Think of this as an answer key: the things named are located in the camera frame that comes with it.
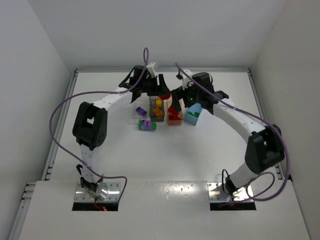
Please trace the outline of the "red flower lego piece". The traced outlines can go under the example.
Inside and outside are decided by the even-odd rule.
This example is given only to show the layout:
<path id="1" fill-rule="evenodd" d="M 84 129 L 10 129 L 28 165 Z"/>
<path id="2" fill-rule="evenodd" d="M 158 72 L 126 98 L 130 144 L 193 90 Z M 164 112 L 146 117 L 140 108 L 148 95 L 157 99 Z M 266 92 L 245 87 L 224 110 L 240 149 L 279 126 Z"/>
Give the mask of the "red flower lego piece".
<path id="1" fill-rule="evenodd" d="M 169 99 L 171 97 L 171 94 L 169 93 L 169 94 L 166 94 L 166 95 L 161 95 L 161 96 L 159 96 L 159 98 L 161 99 L 161 100 L 167 100 L 167 99 Z"/>

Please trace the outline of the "yellow butterfly lego piece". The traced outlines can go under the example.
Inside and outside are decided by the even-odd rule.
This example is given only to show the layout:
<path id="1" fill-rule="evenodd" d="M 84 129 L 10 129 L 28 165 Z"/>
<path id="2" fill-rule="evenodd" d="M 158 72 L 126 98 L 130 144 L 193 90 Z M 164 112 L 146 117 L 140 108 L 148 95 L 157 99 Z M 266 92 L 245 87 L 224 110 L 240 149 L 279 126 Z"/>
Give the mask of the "yellow butterfly lego piece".
<path id="1" fill-rule="evenodd" d="M 157 99 L 156 99 L 156 102 L 155 102 L 155 105 L 156 105 L 156 107 L 157 108 L 162 108 L 162 105 L 163 105 L 163 100 L 160 98 L 160 97 L 158 97 Z"/>

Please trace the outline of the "blue plastic container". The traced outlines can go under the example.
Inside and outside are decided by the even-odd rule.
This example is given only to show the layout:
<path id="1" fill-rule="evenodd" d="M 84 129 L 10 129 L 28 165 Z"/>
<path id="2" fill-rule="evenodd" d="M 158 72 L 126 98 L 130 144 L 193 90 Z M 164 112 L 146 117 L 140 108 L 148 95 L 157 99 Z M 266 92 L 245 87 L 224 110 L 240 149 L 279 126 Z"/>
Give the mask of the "blue plastic container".
<path id="1" fill-rule="evenodd" d="M 190 125 L 196 126 L 203 108 L 199 103 L 188 107 L 184 114 L 184 121 Z"/>

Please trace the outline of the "red lego brick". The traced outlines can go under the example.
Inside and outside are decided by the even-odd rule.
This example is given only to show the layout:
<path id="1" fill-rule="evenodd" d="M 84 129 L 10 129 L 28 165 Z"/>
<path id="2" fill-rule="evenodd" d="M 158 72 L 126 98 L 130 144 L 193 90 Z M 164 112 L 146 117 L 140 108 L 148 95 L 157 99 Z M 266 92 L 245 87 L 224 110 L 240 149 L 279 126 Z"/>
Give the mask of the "red lego brick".
<path id="1" fill-rule="evenodd" d="M 181 120 L 180 112 L 175 110 L 172 106 L 168 108 L 168 120 L 169 121 L 179 121 Z"/>

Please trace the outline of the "yellow lego brick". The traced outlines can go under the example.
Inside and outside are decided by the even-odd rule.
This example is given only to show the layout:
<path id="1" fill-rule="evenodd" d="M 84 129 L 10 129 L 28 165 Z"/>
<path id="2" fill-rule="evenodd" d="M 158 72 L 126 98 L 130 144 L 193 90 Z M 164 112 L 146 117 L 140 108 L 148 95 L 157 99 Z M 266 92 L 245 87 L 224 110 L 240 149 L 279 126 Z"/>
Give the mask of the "yellow lego brick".
<path id="1" fill-rule="evenodd" d="M 157 117 L 162 117 L 164 114 L 163 112 L 161 111 L 160 108 L 156 107 L 152 110 L 152 112 L 157 116 Z"/>

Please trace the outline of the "purple lego brick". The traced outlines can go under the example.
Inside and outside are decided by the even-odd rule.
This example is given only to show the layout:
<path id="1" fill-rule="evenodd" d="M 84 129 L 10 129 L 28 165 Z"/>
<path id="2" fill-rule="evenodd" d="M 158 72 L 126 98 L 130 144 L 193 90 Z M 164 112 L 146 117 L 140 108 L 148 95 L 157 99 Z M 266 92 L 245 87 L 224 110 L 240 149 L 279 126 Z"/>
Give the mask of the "purple lego brick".
<path id="1" fill-rule="evenodd" d="M 141 117 L 146 117 L 147 116 L 147 111 L 144 110 L 143 108 L 141 108 L 140 106 L 138 106 L 136 109 L 135 109 L 136 113 L 141 116 Z"/>

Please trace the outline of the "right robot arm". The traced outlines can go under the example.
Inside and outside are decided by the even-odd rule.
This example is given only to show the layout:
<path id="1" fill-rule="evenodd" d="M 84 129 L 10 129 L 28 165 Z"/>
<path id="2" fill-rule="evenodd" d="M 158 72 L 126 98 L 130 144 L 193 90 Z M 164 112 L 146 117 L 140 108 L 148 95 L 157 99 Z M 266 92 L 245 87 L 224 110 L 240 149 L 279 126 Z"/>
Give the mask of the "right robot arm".
<path id="1" fill-rule="evenodd" d="M 265 170 L 284 160 L 285 148 L 279 137 L 280 129 L 237 108 L 222 90 L 215 91 L 213 78 L 208 72 L 192 73 L 184 70 L 176 78 L 182 85 L 171 91 L 170 110 L 180 110 L 180 100 L 183 100 L 186 108 L 200 104 L 203 109 L 228 124 L 246 143 L 244 163 L 221 184 L 225 196 L 232 196 Z"/>

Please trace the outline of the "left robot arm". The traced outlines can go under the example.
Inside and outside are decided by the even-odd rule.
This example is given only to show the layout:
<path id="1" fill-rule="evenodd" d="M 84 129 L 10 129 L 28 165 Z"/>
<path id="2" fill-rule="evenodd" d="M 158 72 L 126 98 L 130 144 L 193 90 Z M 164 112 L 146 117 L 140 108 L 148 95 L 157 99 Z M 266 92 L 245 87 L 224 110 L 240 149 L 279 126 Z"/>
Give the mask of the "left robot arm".
<path id="1" fill-rule="evenodd" d="M 170 93 L 164 76 L 157 74 L 156 62 L 136 65 L 118 85 L 115 94 L 109 94 L 92 103 L 82 102 L 79 106 L 72 134 L 80 146 L 81 160 L 76 168 L 81 175 L 80 184 L 88 191 L 96 193 L 103 181 L 99 171 L 101 146 L 107 137 L 108 117 L 125 105 L 133 103 L 142 94 L 166 96 Z"/>

